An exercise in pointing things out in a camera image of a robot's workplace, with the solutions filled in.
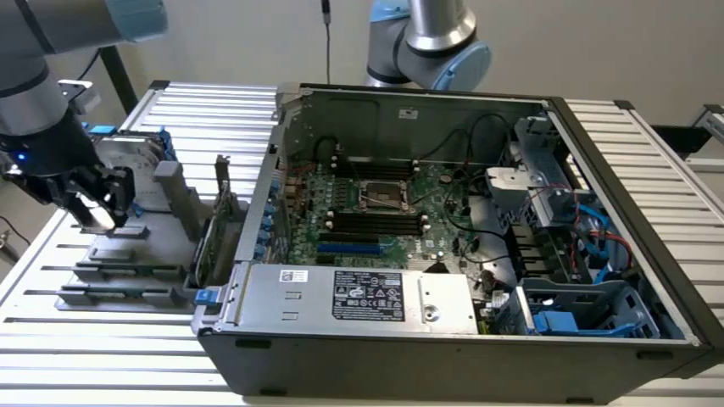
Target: blue plastic latch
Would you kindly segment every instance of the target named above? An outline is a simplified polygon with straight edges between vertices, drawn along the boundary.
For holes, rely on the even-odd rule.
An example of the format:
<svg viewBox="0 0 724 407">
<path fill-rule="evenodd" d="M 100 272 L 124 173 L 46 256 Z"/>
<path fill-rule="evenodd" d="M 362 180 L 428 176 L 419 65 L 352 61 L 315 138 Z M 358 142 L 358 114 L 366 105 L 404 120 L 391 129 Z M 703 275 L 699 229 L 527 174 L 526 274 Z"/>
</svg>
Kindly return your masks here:
<svg viewBox="0 0 724 407">
<path fill-rule="evenodd" d="M 114 136 L 116 134 L 116 127 L 114 125 L 95 125 L 88 132 L 99 136 Z"/>
<path fill-rule="evenodd" d="M 216 290 L 199 290 L 196 291 L 196 297 L 194 298 L 194 304 L 206 305 L 214 307 L 219 302 L 219 291 Z"/>
<path fill-rule="evenodd" d="M 534 315 L 535 330 L 542 335 L 567 337 L 628 337 L 636 324 L 623 324 L 614 329 L 580 329 L 571 312 L 543 311 Z"/>
<path fill-rule="evenodd" d="M 535 329 L 542 335 L 576 335 L 579 325 L 571 312 L 543 311 L 534 315 Z"/>
</svg>

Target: white label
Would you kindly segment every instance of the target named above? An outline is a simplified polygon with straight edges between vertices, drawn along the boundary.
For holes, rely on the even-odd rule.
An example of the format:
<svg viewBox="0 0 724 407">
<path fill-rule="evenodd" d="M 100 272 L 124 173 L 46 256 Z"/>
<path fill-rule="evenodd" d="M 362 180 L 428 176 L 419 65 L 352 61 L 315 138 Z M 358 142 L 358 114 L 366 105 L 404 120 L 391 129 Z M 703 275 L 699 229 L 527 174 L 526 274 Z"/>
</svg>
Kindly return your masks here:
<svg viewBox="0 0 724 407">
<path fill-rule="evenodd" d="M 418 120 L 418 114 L 420 112 L 415 109 L 400 109 L 399 110 L 399 119 Z"/>
<path fill-rule="evenodd" d="M 283 270 L 280 282 L 307 282 L 307 270 Z"/>
</svg>

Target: black cable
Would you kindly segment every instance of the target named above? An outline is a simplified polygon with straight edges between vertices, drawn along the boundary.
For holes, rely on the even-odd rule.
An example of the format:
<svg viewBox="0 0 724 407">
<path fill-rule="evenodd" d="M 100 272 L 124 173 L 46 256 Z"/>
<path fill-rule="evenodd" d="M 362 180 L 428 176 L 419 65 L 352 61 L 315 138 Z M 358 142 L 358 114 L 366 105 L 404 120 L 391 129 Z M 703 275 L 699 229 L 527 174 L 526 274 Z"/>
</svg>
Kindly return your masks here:
<svg viewBox="0 0 724 407">
<path fill-rule="evenodd" d="M 467 245 L 466 245 L 466 247 L 463 248 L 463 251 L 462 251 L 463 257 L 464 257 L 466 260 L 470 261 L 471 263 L 474 263 L 474 264 L 476 264 L 476 265 L 484 265 L 484 264 L 487 264 L 487 263 L 492 263 L 494 261 L 499 261 L 499 260 L 502 260 L 502 259 L 510 259 L 510 258 L 511 258 L 511 255 L 507 254 L 507 255 L 504 255 L 504 256 L 498 256 L 498 257 L 495 257 L 495 258 L 491 259 L 491 260 L 476 260 L 476 259 L 471 259 L 471 258 L 468 257 L 468 255 L 467 255 L 467 250 L 468 250 L 468 248 L 471 247 L 471 243 L 472 243 L 472 241 L 467 243 Z"/>
<path fill-rule="evenodd" d="M 340 144 L 340 139 L 334 136 L 334 135 L 327 135 L 327 136 L 322 136 L 316 141 L 315 141 L 315 147 L 314 147 L 314 150 L 312 150 L 312 161 L 318 161 L 318 157 L 319 157 L 319 146 L 322 146 L 322 143 L 326 142 L 327 140 L 331 140 L 335 142 L 335 148 L 338 147 L 338 144 Z"/>
<path fill-rule="evenodd" d="M 327 85 L 332 84 L 330 76 L 330 59 L 331 59 L 331 45 L 332 45 L 332 36 L 330 35 L 330 23 L 332 23 L 332 7 L 330 5 L 330 0 L 322 0 L 322 15 L 326 22 L 327 30 Z"/>
<path fill-rule="evenodd" d="M 440 148 L 443 148 L 443 146 L 448 143 L 448 141 L 451 141 L 452 136 L 455 136 L 459 132 L 463 132 L 463 135 L 466 137 L 470 137 L 470 135 L 467 134 L 466 129 L 452 129 L 452 131 L 444 137 L 440 144 L 438 144 L 436 147 L 432 150 L 430 150 L 426 154 L 423 154 L 420 157 L 418 157 L 418 159 L 423 160 L 423 159 L 428 158 L 432 154 L 435 154 L 438 151 L 440 151 Z"/>
<path fill-rule="evenodd" d="M 483 119 L 487 119 L 488 117 L 495 117 L 498 118 L 504 126 L 506 126 L 506 140 L 507 140 L 507 143 L 508 145 L 511 145 L 512 143 L 512 125 L 511 125 L 511 122 L 503 117 L 502 114 L 498 114 L 498 113 L 484 113 L 482 114 L 480 116 L 478 116 L 475 118 L 475 121 L 474 121 L 474 125 L 471 126 L 471 131 L 470 131 L 470 139 L 468 139 L 468 155 L 470 155 L 470 158 L 474 157 L 474 135 L 475 135 L 475 127 L 478 127 L 478 125 L 480 124 L 480 122 L 483 121 Z M 506 146 L 503 147 L 503 153 L 500 154 L 500 159 L 498 161 L 502 160 L 503 156 L 506 154 Z"/>
<path fill-rule="evenodd" d="M 88 72 L 91 71 L 91 68 L 94 67 L 95 65 L 95 61 L 99 60 L 99 57 L 102 55 L 102 50 L 99 49 L 96 52 L 95 52 L 95 55 L 94 57 L 91 58 L 91 62 L 88 63 L 88 66 L 86 67 L 86 69 L 83 70 L 83 73 L 80 74 L 79 78 L 76 79 L 76 81 L 83 81 L 83 78 L 86 78 L 86 75 L 88 75 Z"/>
<path fill-rule="evenodd" d="M 471 178 L 471 183 L 474 183 L 475 181 L 480 180 L 482 178 L 484 178 L 486 176 L 475 176 L 474 178 Z M 448 199 L 451 198 L 451 195 L 452 195 L 452 191 L 455 190 L 455 187 L 466 180 L 466 178 L 460 179 L 458 182 L 455 182 L 452 185 L 451 185 L 451 190 L 448 191 L 448 194 L 444 196 L 444 199 L 443 199 L 443 211 L 444 211 L 444 217 L 447 218 L 448 222 L 451 222 L 451 225 L 454 225 L 455 227 L 458 227 L 462 231 L 470 231 L 470 232 L 474 232 L 474 233 L 486 233 L 488 235 L 492 235 L 503 240 L 506 240 L 506 237 L 498 233 L 496 231 L 487 231 L 484 229 L 474 229 L 472 227 L 466 227 L 463 225 L 460 225 L 455 220 L 452 220 L 451 218 L 451 212 L 448 212 L 447 208 L 444 207 L 444 203 L 448 201 Z"/>
<path fill-rule="evenodd" d="M 330 35 L 330 24 L 326 24 L 327 29 L 327 85 L 332 84 L 332 77 L 330 75 L 330 59 L 331 59 L 331 46 L 332 46 L 332 37 Z"/>
<path fill-rule="evenodd" d="M 20 237 L 20 239 L 23 239 L 23 241 L 26 242 L 26 244 L 30 246 L 31 245 L 31 241 L 27 239 L 27 237 L 23 236 L 23 234 L 19 232 L 19 230 L 15 228 L 15 226 L 12 225 L 11 221 L 8 220 L 8 218 L 6 218 L 4 216 L 0 216 L 0 219 L 4 220 L 4 223 L 8 224 L 8 226 L 11 227 L 12 229 L 12 232 Z"/>
</svg>

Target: slotted metal table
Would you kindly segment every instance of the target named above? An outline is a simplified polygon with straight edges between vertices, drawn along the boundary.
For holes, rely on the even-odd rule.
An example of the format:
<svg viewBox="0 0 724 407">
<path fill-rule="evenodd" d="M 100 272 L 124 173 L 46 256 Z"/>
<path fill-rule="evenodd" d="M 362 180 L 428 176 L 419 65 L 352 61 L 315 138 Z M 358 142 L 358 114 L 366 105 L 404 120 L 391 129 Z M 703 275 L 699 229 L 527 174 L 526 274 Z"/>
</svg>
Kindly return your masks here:
<svg viewBox="0 0 724 407">
<path fill-rule="evenodd" d="M 232 187 L 250 199 L 274 126 L 275 89 L 163 85 L 144 95 L 122 128 L 155 131 L 166 126 L 188 184 L 203 198 L 216 190 L 216 154 L 231 156 Z M 711 192 L 674 159 L 636 112 L 611 102 L 568 102 L 724 320 L 724 229 Z M 0 285 L 0 405 L 398 404 L 239 396 L 228 391 L 206 357 L 191 332 L 191 315 L 56 310 L 55 290 L 71 279 L 71 267 L 94 238 L 72 223 L 58 211 Z M 724 365 L 690 380 L 651 382 L 612 405 L 722 406 Z"/>
</svg>

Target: power supply label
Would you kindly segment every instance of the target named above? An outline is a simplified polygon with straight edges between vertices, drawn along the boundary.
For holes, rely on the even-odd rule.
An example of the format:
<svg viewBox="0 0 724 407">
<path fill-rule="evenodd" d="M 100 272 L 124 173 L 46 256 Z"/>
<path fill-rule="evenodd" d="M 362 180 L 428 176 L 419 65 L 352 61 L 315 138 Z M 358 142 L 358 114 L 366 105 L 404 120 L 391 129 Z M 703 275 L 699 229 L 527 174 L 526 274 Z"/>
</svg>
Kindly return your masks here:
<svg viewBox="0 0 724 407">
<path fill-rule="evenodd" d="M 403 275 L 335 271 L 332 316 L 352 321 L 406 321 Z"/>
</svg>

